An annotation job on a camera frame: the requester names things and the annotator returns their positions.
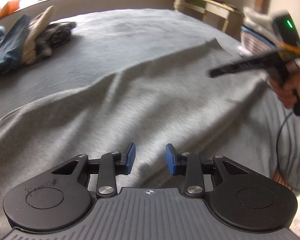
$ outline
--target orange object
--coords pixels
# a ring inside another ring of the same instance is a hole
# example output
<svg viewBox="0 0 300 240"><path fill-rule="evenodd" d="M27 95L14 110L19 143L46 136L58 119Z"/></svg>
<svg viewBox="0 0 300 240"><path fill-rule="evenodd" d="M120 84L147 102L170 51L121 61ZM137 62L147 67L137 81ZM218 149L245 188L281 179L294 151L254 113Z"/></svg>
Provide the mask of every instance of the orange object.
<svg viewBox="0 0 300 240"><path fill-rule="evenodd" d="M292 52L300 55L300 47L291 46L291 45L281 42L281 41L277 41L277 44L285 50L292 51Z"/></svg>
<svg viewBox="0 0 300 240"><path fill-rule="evenodd" d="M284 180L283 176L280 174L278 170L274 173L272 180L292 190L291 186Z"/></svg>
<svg viewBox="0 0 300 240"><path fill-rule="evenodd" d="M19 5L20 5L20 0L11 0L7 2L0 10L0 19L18 10L20 8Z"/></svg>

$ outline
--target striped fabric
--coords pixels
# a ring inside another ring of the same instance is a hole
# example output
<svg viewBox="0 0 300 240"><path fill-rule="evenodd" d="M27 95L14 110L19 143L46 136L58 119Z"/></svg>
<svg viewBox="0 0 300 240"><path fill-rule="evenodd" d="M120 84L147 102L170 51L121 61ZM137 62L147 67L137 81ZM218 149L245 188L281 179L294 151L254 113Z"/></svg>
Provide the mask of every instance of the striped fabric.
<svg viewBox="0 0 300 240"><path fill-rule="evenodd" d="M252 34L244 31L241 31L241 45L254 55L261 54L271 49L269 45L254 37Z"/></svg>

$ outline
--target metal pivot screw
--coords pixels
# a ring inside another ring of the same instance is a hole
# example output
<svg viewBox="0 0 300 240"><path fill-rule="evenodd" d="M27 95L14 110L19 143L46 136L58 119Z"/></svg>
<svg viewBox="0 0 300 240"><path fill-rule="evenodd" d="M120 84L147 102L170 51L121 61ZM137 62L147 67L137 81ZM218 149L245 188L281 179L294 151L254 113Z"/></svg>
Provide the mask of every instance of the metal pivot screw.
<svg viewBox="0 0 300 240"><path fill-rule="evenodd" d="M111 194L114 192L114 188L110 186L103 186L98 189L100 194Z"/></svg>
<svg viewBox="0 0 300 240"><path fill-rule="evenodd" d="M187 191L191 194L199 194L202 192L202 187L199 186L190 186L187 188Z"/></svg>

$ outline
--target green led light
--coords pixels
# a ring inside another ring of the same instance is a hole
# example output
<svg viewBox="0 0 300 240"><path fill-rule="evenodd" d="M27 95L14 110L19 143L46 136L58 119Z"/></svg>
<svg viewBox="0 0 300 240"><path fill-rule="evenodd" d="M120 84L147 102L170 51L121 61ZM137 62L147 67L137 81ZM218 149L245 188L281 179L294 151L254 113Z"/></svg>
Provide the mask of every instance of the green led light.
<svg viewBox="0 0 300 240"><path fill-rule="evenodd" d="M287 23L289 24L290 28L293 28L292 24L290 23L290 21L288 20Z"/></svg>

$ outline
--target black circular disc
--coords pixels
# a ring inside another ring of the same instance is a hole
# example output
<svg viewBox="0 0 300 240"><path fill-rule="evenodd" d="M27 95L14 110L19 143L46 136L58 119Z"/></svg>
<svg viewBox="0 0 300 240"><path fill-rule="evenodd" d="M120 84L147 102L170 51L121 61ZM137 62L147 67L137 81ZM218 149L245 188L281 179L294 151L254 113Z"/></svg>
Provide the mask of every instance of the black circular disc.
<svg viewBox="0 0 300 240"><path fill-rule="evenodd" d="M11 225L32 232L57 231L79 221L91 208L89 191L76 181L69 183L67 175L59 175L58 188L36 188L46 182L43 179L35 177L7 193L3 209Z"/></svg>
<svg viewBox="0 0 300 240"><path fill-rule="evenodd" d="M31 191L27 197L27 203L39 209L53 208L63 201L64 195L61 190L52 187L43 187Z"/></svg>
<svg viewBox="0 0 300 240"><path fill-rule="evenodd" d="M292 191L259 174L226 177L211 192L209 205L225 223L252 232L288 227L298 206Z"/></svg>
<svg viewBox="0 0 300 240"><path fill-rule="evenodd" d="M274 196L270 191L258 187L240 190L237 198L242 205L257 209L269 207L274 202Z"/></svg>

